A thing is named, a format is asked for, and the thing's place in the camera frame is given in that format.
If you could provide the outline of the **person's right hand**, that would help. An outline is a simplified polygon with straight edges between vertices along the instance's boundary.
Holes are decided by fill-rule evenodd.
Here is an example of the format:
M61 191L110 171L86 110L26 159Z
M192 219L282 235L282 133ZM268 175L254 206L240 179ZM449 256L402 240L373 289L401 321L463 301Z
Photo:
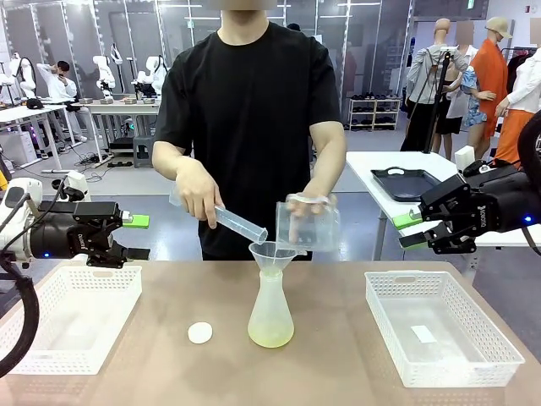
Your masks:
M193 158L182 156L178 163L176 184L186 212L215 229L216 207L225 206L216 181L204 166Z

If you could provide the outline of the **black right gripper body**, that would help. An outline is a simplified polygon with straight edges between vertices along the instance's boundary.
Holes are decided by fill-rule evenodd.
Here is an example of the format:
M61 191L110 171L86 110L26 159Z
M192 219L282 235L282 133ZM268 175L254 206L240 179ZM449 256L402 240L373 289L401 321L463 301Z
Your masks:
M473 220L467 236L506 233L531 225L531 183L515 168L498 168L465 176L472 192Z

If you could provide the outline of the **person's left hand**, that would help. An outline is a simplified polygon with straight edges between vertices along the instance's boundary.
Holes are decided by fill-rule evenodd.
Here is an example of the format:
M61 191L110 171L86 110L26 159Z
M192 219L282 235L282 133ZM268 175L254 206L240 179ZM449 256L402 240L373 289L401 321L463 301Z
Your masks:
M290 211L288 243L311 251L335 249L340 232L340 213L332 198L289 195L287 208Z

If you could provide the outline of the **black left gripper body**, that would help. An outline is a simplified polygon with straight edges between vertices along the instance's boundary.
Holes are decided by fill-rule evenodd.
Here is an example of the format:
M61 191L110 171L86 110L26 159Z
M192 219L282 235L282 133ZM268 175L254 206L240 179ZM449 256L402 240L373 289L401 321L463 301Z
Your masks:
M60 202L31 230L31 254L37 259L100 255L112 248L112 232L123 225L116 202Z

